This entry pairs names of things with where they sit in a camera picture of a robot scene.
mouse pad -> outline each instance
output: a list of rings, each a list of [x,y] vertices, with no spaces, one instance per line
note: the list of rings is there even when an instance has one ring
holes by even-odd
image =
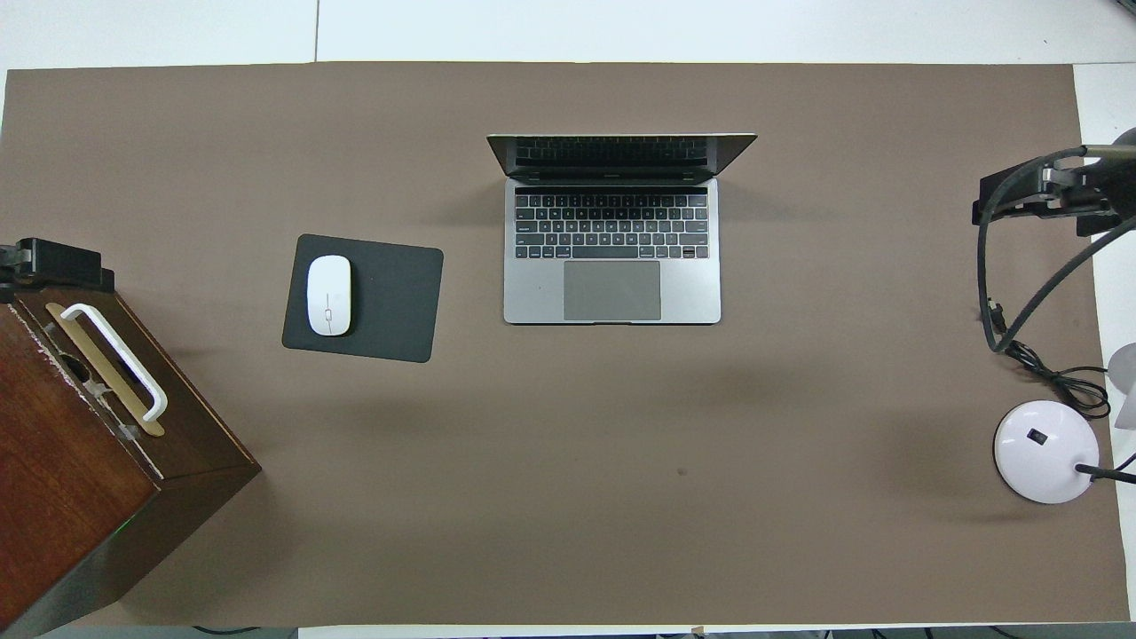
[[[324,255],[351,263],[351,326],[342,335],[324,337],[308,324],[308,266]],[[438,249],[300,235],[281,341],[302,350],[427,362],[441,288]]]

white handle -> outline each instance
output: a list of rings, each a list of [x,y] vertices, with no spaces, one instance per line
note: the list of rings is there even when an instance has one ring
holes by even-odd
[[[94,324],[94,327],[99,329],[99,332],[102,333],[102,337],[106,338],[107,342],[110,343],[111,348],[115,349],[118,356],[123,358],[123,362],[125,362],[126,365],[131,368],[131,372],[134,373],[134,376],[137,377],[140,382],[142,382],[142,385],[144,385],[145,389],[150,391],[150,396],[153,397],[153,406],[149,410],[147,410],[145,415],[142,415],[142,421],[152,422],[157,420],[159,415],[166,412],[166,405],[167,405],[166,391],[161,390],[161,387],[158,385],[158,382],[156,382],[153,380],[153,376],[150,375],[150,372],[147,371],[144,366],[142,366],[142,363],[139,362],[139,358],[134,356],[134,352],[131,351],[131,348],[128,346],[126,346],[126,342],[123,341],[123,338],[118,337],[118,333],[115,332],[115,330],[110,326],[110,323],[107,322],[107,318],[103,317],[101,313],[99,313],[98,308],[89,304],[73,304],[68,306],[59,315],[64,320],[75,320],[76,317],[80,316],[80,314],[85,314],[87,317],[91,318],[91,323]]]

laptop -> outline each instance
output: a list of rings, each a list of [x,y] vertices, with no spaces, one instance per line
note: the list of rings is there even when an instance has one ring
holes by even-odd
[[[511,324],[715,324],[718,181],[754,133],[490,135]]]

white lamp base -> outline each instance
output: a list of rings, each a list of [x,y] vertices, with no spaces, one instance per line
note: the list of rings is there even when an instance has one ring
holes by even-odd
[[[1085,492],[1089,476],[1074,470],[1100,460],[1096,435],[1076,410],[1059,401],[1027,401],[1010,410],[994,433],[994,463],[1018,495],[1063,504]]]

laptop screen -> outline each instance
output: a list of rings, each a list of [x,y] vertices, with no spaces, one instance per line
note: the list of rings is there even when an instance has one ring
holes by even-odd
[[[501,169],[512,177],[709,177],[757,135],[490,135]]]

